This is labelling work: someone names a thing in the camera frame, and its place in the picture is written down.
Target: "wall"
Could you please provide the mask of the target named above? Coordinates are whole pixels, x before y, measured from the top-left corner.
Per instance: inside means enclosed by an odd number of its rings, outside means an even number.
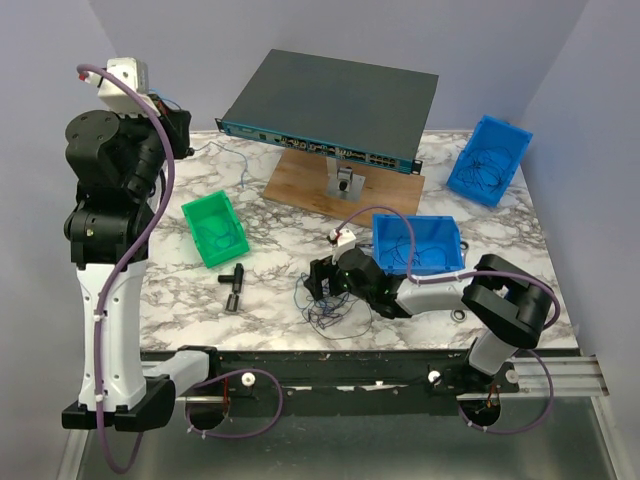
[[[527,108],[523,162],[580,345],[640,452],[637,0],[591,0]],[[633,456],[640,475],[640,458]]]
[[[82,301],[62,226],[75,206],[64,129],[99,108],[80,62],[114,51],[85,0],[3,2],[0,52],[0,478],[55,478],[60,412],[82,379]]]
[[[522,115],[586,0],[90,3],[117,53],[146,60],[194,128],[215,128],[271,48],[437,73],[428,126],[472,128]]]

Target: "gray floor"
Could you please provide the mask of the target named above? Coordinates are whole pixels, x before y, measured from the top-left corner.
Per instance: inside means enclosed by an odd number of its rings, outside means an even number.
[[[511,400],[499,425],[534,419],[544,401]],[[235,421],[255,428],[261,419]],[[224,480],[607,480],[615,479],[587,398],[556,402],[553,415],[531,432],[485,435],[457,417],[283,418],[250,440],[202,440],[187,435],[182,407],[164,429],[145,435],[131,479]],[[124,462],[133,437],[115,432],[116,458]],[[123,478],[111,473],[95,435],[79,478]]]

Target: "plastic container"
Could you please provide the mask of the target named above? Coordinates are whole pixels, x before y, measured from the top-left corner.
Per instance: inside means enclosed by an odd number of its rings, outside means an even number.
[[[447,186],[495,207],[507,190],[531,142],[532,133],[485,115],[460,152]]]
[[[416,236],[412,273],[433,275],[464,268],[460,231],[453,217],[407,216]],[[387,273],[407,271],[409,232],[396,215],[373,215],[373,258]]]
[[[182,205],[182,213],[207,268],[249,251],[244,229],[223,191]]]

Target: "wooden base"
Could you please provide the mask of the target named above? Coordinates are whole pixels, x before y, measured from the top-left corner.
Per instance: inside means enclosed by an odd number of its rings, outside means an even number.
[[[326,194],[328,174],[324,156],[292,149],[286,149],[282,154],[263,196],[340,220],[371,205],[389,206],[405,215],[417,213],[424,177],[347,161],[340,161],[340,166],[351,167],[354,174],[366,177],[357,203]],[[388,212],[371,210],[353,219],[353,223],[370,227],[374,213]]]

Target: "blue bin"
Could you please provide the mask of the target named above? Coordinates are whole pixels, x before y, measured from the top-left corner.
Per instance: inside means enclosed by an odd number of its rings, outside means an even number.
[[[485,115],[460,152],[447,186],[478,203],[495,207],[511,183],[532,136]]]
[[[460,231],[453,217],[407,216],[416,236],[411,271],[433,275],[464,268]],[[397,215],[373,215],[373,258],[387,273],[407,271],[409,232]]]

